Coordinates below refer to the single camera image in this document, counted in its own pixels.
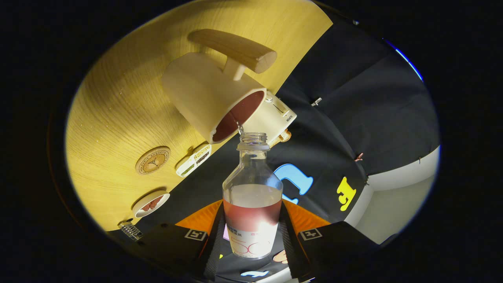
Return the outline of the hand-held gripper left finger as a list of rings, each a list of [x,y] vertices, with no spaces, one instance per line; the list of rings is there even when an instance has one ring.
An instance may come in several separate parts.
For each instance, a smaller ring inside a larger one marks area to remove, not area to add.
[[[177,224],[161,223],[132,244],[132,253],[169,276],[215,281],[225,228],[223,201]]]

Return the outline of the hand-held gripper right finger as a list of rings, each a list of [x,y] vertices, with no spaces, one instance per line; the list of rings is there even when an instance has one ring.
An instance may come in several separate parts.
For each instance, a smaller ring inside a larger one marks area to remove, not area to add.
[[[329,223],[286,200],[281,202],[279,230],[291,276],[302,283],[347,281],[380,248],[349,223]]]

